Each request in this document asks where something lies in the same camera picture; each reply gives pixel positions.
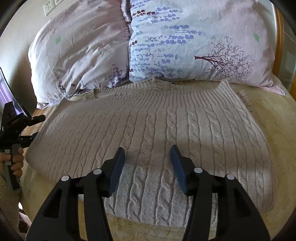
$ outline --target beige bedspread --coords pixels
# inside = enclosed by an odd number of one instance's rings
[[[180,85],[193,85],[197,88],[215,88],[218,83],[183,82]],[[279,96],[264,90],[242,85],[232,85],[235,91],[246,90],[251,103],[249,106],[256,121],[261,126],[274,155],[276,178],[276,200],[274,209],[262,217],[273,237],[283,227],[296,206],[296,190],[291,183],[296,181],[296,102],[287,94]],[[93,98],[96,91],[77,98]],[[38,126],[28,128],[26,133],[35,132]],[[27,163],[21,179],[23,188],[22,205],[33,219],[39,207],[51,191],[54,183],[46,180]],[[152,226],[136,223],[108,215],[110,230],[114,240],[181,240],[184,229]],[[82,237],[85,228],[81,225]]]

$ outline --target screw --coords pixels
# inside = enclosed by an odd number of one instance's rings
[[[234,179],[235,179],[234,175],[232,175],[232,174],[227,174],[226,177],[227,177],[229,180],[234,180]]]
[[[95,169],[94,171],[93,171],[93,173],[95,174],[95,175],[100,175],[101,173],[102,173],[102,170],[101,169]]]
[[[195,173],[202,173],[202,169],[200,167],[194,168]]]
[[[61,180],[63,182],[68,181],[69,180],[69,176],[68,175],[62,176]]]

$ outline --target cable knit pattern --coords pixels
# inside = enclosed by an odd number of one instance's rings
[[[273,207],[269,147],[240,98],[222,81],[216,89],[193,90],[157,79],[114,89],[94,99],[64,99],[31,144],[27,162],[57,182],[80,177],[126,151],[116,194],[106,213],[158,226],[185,227],[192,198],[183,195],[170,161],[182,155],[209,173],[234,174],[260,212]],[[217,221],[213,197],[211,225]]]

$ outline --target green print spot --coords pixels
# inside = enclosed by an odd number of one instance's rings
[[[259,36],[258,36],[258,34],[254,33],[253,36],[254,36],[255,40],[256,40],[257,42],[259,42]]]
[[[57,39],[56,39],[56,44],[59,44],[61,42],[61,37],[58,37]]]

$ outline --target bedspread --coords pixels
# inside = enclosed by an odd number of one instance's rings
[[[180,85],[192,85],[197,88],[214,88],[217,83],[186,82]],[[251,113],[260,124],[274,155],[276,170],[276,200],[274,209],[262,214],[267,228],[273,237],[283,227],[296,205],[296,190],[290,183],[296,182],[296,103],[287,94],[286,97],[267,93],[254,87],[233,84],[238,92],[246,90],[252,108]],[[94,98],[95,91],[84,96]],[[30,127],[25,134],[38,130],[38,126]],[[41,176],[27,163],[21,179],[23,188],[22,204],[31,219],[37,214],[39,207],[52,189],[54,183]],[[181,240],[184,229],[153,226],[137,223],[108,215],[110,230],[114,240]],[[82,236],[85,234],[83,223]]]
[[[272,209],[269,148],[254,118],[223,80],[193,90],[158,79],[98,88],[88,101],[63,99],[29,147],[27,162],[58,182],[100,168],[123,147],[126,161],[106,213],[158,226],[185,227],[192,203],[179,188],[172,145],[210,174],[236,176],[260,212]],[[214,199],[212,225],[216,223]]]

